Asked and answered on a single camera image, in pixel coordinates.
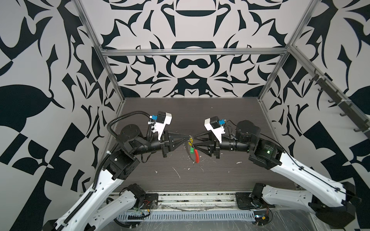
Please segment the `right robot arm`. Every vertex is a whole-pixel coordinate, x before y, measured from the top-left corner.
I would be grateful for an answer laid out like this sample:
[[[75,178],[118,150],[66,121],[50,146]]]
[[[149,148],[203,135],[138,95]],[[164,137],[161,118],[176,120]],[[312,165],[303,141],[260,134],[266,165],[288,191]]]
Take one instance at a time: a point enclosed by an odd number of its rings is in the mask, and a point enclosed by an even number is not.
[[[255,165],[286,177],[301,187],[287,190],[264,183],[255,184],[252,193],[237,199],[239,209],[285,206],[304,210],[336,229],[342,229],[356,218],[352,199],[355,186],[349,182],[336,182],[302,164],[281,146],[262,139],[261,129],[251,121],[236,125],[235,133],[225,134],[224,120],[208,118],[206,132],[193,137],[194,148],[209,156],[220,158],[222,150],[246,152]]]

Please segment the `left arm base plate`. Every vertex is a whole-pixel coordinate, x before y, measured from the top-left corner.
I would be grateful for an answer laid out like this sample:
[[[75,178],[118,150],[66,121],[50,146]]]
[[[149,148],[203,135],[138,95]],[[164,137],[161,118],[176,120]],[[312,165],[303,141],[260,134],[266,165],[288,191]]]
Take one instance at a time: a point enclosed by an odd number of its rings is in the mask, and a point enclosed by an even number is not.
[[[154,209],[158,206],[159,194],[147,193],[143,200],[139,202],[139,209]]]

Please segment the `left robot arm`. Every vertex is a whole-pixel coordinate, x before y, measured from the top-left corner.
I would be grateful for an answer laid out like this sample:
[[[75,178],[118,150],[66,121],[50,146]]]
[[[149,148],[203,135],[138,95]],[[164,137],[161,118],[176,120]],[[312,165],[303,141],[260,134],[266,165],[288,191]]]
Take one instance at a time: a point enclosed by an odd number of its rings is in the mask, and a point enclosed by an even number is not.
[[[118,149],[99,164],[89,189],[61,218],[47,221],[42,230],[100,231],[121,213],[140,208],[145,191],[138,184],[129,185],[107,205],[103,203],[139,165],[137,155],[162,151],[166,156],[188,139],[188,135],[164,131],[161,138],[147,141],[137,125],[125,126],[117,138]]]

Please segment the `aluminium front rail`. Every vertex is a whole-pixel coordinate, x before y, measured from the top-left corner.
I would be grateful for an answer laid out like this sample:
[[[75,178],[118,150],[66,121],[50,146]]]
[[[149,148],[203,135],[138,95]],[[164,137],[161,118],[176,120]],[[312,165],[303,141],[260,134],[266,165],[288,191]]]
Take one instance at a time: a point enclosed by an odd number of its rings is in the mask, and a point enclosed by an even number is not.
[[[139,202],[144,199],[145,191],[137,185],[130,185],[118,198],[101,208],[103,202],[110,195],[106,187],[95,191],[87,191],[82,198],[68,211],[68,214],[77,216],[77,220],[87,217],[106,217],[109,214],[119,214],[132,208],[138,208]],[[290,207],[298,210],[305,210],[314,213],[312,207],[319,200],[308,191],[284,190],[272,188],[265,185],[263,189],[254,190],[253,193],[262,193],[262,199],[268,204],[275,206]],[[190,193],[180,195],[169,195],[165,197],[161,206],[172,207],[179,210],[180,208],[229,208],[231,207],[231,197],[223,193]],[[270,208],[260,208],[254,210],[269,210]]]

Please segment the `small green circuit board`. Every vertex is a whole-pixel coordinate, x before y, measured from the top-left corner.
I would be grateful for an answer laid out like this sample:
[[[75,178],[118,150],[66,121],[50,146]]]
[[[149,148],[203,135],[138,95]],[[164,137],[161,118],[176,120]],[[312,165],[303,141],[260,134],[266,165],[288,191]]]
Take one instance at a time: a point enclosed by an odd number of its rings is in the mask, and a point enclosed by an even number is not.
[[[258,210],[253,212],[255,222],[257,226],[266,226],[268,225],[271,220],[271,213],[268,212],[267,210]]]

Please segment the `black wall hook rack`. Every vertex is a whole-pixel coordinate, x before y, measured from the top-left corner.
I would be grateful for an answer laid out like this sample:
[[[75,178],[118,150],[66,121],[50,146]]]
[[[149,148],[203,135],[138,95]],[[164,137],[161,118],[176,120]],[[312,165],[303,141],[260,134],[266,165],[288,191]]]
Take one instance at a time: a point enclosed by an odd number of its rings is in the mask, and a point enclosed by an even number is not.
[[[319,85],[319,92],[325,92],[330,97],[328,102],[342,110],[340,116],[348,117],[356,125],[357,128],[354,129],[354,132],[361,132],[369,139],[370,118],[329,77],[320,75],[317,69],[309,71],[309,73],[313,75],[310,81]]]

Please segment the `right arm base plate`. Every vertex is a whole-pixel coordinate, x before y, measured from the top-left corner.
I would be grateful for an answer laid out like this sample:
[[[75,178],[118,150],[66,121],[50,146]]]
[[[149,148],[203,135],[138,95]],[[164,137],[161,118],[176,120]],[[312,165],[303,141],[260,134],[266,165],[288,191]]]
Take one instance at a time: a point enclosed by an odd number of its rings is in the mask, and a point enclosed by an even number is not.
[[[262,199],[262,193],[235,193],[237,207],[241,210],[275,208],[275,205],[268,204]]]

